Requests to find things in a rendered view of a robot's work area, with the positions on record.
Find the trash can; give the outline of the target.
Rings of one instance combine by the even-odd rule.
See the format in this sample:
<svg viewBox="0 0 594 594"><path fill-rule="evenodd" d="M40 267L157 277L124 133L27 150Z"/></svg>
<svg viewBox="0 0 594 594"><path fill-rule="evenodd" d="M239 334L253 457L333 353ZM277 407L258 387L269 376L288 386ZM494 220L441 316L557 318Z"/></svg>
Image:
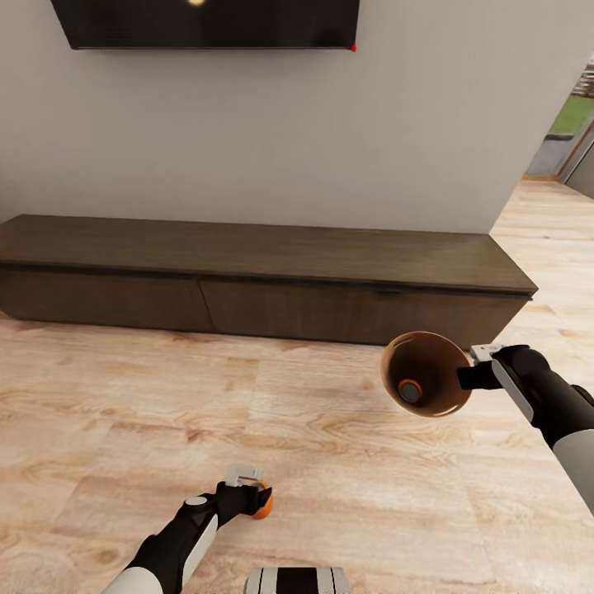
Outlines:
<svg viewBox="0 0 594 594"><path fill-rule="evenodd" d="M435 332L409 332L387 344L380 362L380 375L390 397L400 407L422 417L447 417L459 412L473 390L462 390L456 367L468 367L464 350ZM422 397L404 402L398 394L403 379L416 380Z"/></svg>

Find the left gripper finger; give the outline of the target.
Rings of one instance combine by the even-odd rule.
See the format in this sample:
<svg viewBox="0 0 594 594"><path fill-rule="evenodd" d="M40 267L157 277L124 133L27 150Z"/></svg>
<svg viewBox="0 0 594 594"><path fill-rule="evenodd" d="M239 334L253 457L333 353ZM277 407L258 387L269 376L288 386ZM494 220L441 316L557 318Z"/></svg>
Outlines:
<svg viewBox="0 0 594 594"><path fill-rule="evenodd" d="M270 498L270 495L272 495L272 488L263 489L262 491L258 491L258 502L257 502L258 509L260 506L264 507L266 505L266 503L268 502L268 499Z"/></svg>

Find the can of soda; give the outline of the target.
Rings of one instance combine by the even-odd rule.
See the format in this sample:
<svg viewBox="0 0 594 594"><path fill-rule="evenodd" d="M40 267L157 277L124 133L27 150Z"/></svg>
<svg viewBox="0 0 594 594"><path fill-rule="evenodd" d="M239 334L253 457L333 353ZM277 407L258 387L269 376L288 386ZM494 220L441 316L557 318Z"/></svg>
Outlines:
<svg viewBox="0 0 594 594"><path fill-rule="evenodd" d="M398 385L399 397L408 403L416 403L422 397L422 386L411 379L403 379Z"/></svg>
<svg viewBox="0 0 594 594"><path fill-rule="evenodd" d="M250 486L255 486L258 488L258 491L262 491L263 489L268 489L268 484L263 483L263 481L253 481ZM268 516L268 514L270 514L271 509L273 508L273 496L270 495L270 498L268 499L268 502L266 503L266 505L264 507L259 507L257 514L255 514L253 517L255 517L255 519L265 519L265 517Z"/></svg>

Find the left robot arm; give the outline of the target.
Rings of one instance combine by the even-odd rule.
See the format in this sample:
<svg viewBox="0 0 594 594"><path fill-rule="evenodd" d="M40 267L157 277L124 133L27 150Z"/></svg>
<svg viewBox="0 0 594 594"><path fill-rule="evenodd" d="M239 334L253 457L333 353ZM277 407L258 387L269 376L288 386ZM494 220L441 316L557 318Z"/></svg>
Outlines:
<svg viewBox="0 0 594 594"><path fill-rule="evenodd" d="M181 594L214 540L217 528L239 513L254 516L272 495L272 488L243 485L241 479L264 481L257 466L232 463L215 494L183 502L179 512L158 535L150 535L134 560L101 594Z"/></svg>

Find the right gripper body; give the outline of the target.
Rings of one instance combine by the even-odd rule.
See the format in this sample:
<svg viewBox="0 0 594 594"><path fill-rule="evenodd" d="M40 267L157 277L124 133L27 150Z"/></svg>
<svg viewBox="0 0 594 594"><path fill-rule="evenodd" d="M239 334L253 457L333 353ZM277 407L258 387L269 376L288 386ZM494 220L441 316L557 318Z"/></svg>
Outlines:
<svg viewBox="0 0 594 594"><path fill-rule="evenodd" d="M486 389L493 390L497 386L493 386L490 381L483 375L483 367L487 363L481 362L478 365L470 365L468 367L456 367L456 374L462 390Z"/></svg>

